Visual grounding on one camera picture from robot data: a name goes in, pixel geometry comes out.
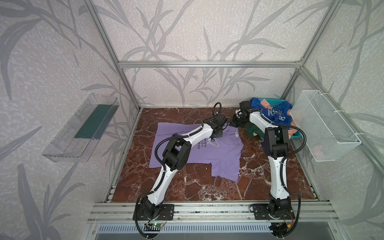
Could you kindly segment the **purple t-shirt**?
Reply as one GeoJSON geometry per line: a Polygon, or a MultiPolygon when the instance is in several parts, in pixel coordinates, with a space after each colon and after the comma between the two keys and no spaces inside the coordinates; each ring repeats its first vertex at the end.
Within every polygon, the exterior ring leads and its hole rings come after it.
{"type": "MultiPolygon", "coordinates": [[[[183,125],[175,123],[158,123],[153,147],[160,141],[173,134],[186,134],[195,130],[199,125],[183,125]]],[[[239,180],[240,158],[243,149],[239,130],[227,127],[223,137],[215,141],[204,139],[191,149],[189,164],[211,164],[212,176],[221,177],[230,181],[239,180]]]]}

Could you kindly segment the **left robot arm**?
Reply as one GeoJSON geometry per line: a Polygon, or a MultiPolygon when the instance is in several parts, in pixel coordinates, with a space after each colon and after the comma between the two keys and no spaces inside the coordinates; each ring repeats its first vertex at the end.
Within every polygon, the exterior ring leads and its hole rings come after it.
{"type": "Polygon", "coordinates": [[[135,221],[141,218],[154,220],[161,214],[168,187],[176,173],[187,164],[193,146],[204,139],[214,140],[223,136],[227,118],[221,114],[222,104],[217,102],[215,105],[219,110],[202,120],[196,129],[186,134],[173,134],[156,145],[155,158],[161,164],[161,171],[151,191],[138,197],[133,215],[135,221]]]}

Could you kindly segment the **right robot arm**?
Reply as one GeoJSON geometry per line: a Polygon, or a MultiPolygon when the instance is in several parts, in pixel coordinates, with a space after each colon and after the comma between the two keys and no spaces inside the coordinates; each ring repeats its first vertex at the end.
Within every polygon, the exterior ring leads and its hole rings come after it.
{"type": "Polygon", "coordinates": [[[290,139],[288,129],[295,129],[305,133],[296,126],[274,123],[261,109],[253,109],[249,101],[240,103],[240,108],[233,115],[231,125],[236,128],[244,128],[249,124],[256,125],[264,131],[263,150],[268,157],[271,167],[271,192],[270,202],[266,207],[267,215],[271,219],[282,219],[286,214],[292,214],[290,192],[286,186],[286,160],[294,153],[290,153],[290,139]]]}

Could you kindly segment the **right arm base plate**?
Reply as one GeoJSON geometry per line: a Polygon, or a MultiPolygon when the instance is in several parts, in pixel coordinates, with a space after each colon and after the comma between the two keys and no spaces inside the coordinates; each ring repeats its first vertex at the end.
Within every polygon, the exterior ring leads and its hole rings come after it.
{"type": "Polygon", "coordinates": [[[292,207],[275,208],[273,204],[251,204],[249,211],[254,214],[256,220],[295,220],[296,216],[292,207]]]}

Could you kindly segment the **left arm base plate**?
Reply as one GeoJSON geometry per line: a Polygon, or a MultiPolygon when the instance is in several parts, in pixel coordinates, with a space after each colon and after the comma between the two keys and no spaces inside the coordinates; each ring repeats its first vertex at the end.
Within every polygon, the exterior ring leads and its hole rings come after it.
{"type": "Polygon", "coordinates": [[[173,220],[175,212],[175,205],[162,204],[156,207],[148,207],[145,205],[138,205],[135,207],[133,220],[135,221],[149,221],[149,220],[173,220]]]}

